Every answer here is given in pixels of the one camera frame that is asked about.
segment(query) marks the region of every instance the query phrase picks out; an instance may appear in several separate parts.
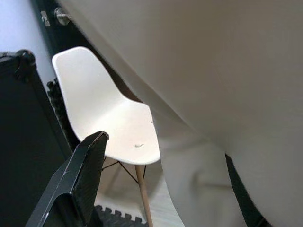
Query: plastic chair seat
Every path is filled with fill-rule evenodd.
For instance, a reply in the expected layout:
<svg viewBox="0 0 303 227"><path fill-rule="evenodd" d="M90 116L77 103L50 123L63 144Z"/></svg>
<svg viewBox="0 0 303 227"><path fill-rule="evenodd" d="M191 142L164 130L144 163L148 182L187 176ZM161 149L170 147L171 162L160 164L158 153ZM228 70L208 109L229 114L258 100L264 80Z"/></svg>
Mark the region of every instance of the plastic chair seat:
<svg viewBox="0 0 303 227"><path fill-rule="evenodd" d="M53 66L71 127L80 141L105 131L109 134L107 157L133 165L160 159L149 107L123 96L89 49L58 53Z"/></svg>

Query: white wall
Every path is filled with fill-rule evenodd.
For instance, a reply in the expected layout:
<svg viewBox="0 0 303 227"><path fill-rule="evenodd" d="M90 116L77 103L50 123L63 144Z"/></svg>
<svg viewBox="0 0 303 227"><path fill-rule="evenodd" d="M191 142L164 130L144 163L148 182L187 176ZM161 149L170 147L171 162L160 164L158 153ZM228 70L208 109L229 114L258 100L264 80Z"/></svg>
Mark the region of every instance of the white wall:
<svg viewBox="0 0 303 227"><path fill-rule="evenodd" d="M0 51L31 50L40 78L55 78L46 44L30 0L0 0Z"/></svg>

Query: draped cloth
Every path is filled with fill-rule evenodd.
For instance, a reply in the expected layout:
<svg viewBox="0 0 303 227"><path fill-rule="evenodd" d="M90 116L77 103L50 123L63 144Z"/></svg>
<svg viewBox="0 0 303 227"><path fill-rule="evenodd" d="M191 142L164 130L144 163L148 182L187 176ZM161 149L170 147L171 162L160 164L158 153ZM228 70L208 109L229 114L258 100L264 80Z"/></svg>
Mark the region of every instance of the draped cloth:
<svg viewBox="0 0 303 227"><path fill-rule="evenodd" d="M148 104L186 227L244 227L225 154L275 227L303 226L302 0L60 0Z"/></svg>

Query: floor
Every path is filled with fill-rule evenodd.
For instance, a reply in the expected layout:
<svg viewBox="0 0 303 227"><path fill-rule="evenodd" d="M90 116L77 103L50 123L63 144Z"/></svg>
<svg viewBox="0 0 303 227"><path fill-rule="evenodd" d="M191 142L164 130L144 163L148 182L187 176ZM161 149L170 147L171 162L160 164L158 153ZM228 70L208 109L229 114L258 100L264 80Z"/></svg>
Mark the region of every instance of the floor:
<svg viewBox="0 0 303 227"><path fill-rule="evenodd" d="M114 162L107 158L103 166ZM125 167L136 176L134 166ZM161 162L147 166L145 182L154 227L184 227L171 202ZM128 213L132 215L132 219L140 217L145 222L139 186L119 164L102 172L95 205L109 207L113 212L118 210L122 215Z"/></svg>

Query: black foam mat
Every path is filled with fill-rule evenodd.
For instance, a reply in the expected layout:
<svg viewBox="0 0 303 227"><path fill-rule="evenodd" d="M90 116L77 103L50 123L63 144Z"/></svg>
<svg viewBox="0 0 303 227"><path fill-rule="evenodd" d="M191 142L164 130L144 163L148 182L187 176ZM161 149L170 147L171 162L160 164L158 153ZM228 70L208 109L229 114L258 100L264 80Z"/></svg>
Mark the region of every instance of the black foam mat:
<svg viewBox="0 0 303 227"><path fill-rule="evenodd" d="M132 220L132 216L125 214L122 217L120 211L115 211L114 213L110 208L102 208L102 206L96 206L97 214L100 220L103 222L103 227L148 227L148 224L142 224L142 219L135 217Z"/></svg>

